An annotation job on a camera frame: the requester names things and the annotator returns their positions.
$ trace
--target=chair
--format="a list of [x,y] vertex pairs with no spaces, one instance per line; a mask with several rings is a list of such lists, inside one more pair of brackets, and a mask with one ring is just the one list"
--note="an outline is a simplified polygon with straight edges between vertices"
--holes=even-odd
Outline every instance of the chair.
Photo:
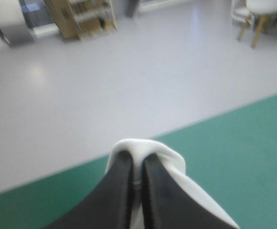
[[[231,3],[231,19],[232,23],[234,21],[245,22],[245,19],[251,15],[250,11],[247,9],[245,5],[246,0],[232,0]],[[251,17],[249,22],[250,26],[254,25],[254,17]]]
[[[260,17],[255,38],[252,43],[252,48],[255,48],[262,29],[265,31],[267,30],[269,18],[277,17],[277,0],[247,0],[246,5],[252,15]],[[242,29],[237,37],[239,41],[241,41],[250,20],[251,15],[249,15],[243,23]]]

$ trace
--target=white floor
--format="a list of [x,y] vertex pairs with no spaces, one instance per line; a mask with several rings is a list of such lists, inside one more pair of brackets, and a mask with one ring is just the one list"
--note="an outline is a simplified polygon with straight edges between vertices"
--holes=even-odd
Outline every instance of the white floor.
[[122,19],[85,42],[0,52],[0,191],[277,94],[277,25],[256,50],[229,0]]

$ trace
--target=cardboard box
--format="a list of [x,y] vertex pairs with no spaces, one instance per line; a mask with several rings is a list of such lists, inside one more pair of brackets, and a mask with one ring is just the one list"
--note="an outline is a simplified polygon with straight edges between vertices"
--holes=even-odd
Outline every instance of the cardboard box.
[[102,29],[98,18],[84,21],[79,24],[79,27],[80,27],[80,32],[82,33],[86,33],[86,32],[89,33],[89,32],[99,31]]
[[64,38],[78,37],[77,24],[67,0],[44,0]]
[[74,14],[80,14],[94,9],[92,0],[85,0],[78,3],[71,3]]

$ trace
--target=green floor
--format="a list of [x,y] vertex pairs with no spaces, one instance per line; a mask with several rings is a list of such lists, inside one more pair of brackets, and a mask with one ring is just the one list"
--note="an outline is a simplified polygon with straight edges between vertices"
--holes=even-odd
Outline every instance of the green floor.
[[[277,229],[277,96],[157,138],[242,229]],[[0,195],[0,229],[39,229],[84,198],[107,157]]]

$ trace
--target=wooden chair leg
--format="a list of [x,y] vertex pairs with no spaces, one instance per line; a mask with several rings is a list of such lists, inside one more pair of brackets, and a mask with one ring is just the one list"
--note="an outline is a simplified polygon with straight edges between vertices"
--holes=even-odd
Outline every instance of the wooden chair leg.
[[265,34],[268,34],[268,28],[269,28],[269,17],[267,17],[267,20],[264,23],[263,31]]
[[250,20],[251,20],[251,15],[249,15],[248,17],[246,17],[246,19],[245,19],[245,21],[244,21],[244,23],[243,23],[242,29],[240,30],[240,33],[239,33],[239,35],[238,35],[238,37],[237,37],[237,40],[241,41],[241,39],[242,39],[242,37],[243,37],[243,35],[244,35],[244,32],[245,32],[245,30],[246,30],[246,28],[247,28],[247,25],[248,25],[248,23],[249,23]]
[[262,28],[263,28],[263,25],[264,23],[267,21],[268,19],[268,16],[262,16],[261,19],[259,20],[259,23],[258,23],[258,26],[257,26],[257,29],[256,29],[256,33],[255,33],[255,37],[254,37],[254,40],[253,40],[253,43],[252,43],[252,48],[254,49],[256,47],[256,44],[258,42],[258,38],[259,38],[259,35],[261,34],[261,31],[262,31]]

